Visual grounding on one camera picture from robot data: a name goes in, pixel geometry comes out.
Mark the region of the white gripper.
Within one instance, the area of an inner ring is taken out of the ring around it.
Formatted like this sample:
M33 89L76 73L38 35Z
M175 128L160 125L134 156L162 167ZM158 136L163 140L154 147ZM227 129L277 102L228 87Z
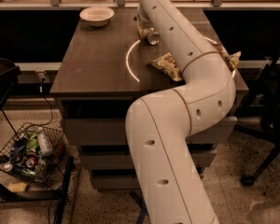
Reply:
M137 7L137 21L140 26L137 26L138 34L141 39L149 39L149 30L153 26L150 18L144 11L141 5Z

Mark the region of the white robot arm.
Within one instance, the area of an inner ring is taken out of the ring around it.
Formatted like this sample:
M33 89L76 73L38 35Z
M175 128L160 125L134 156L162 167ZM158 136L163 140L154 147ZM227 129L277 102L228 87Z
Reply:
M186 139L225 118L235 99L235 82L220 54L170 0L138 1L186 81L137 99L126 117L151 224L219 224Z

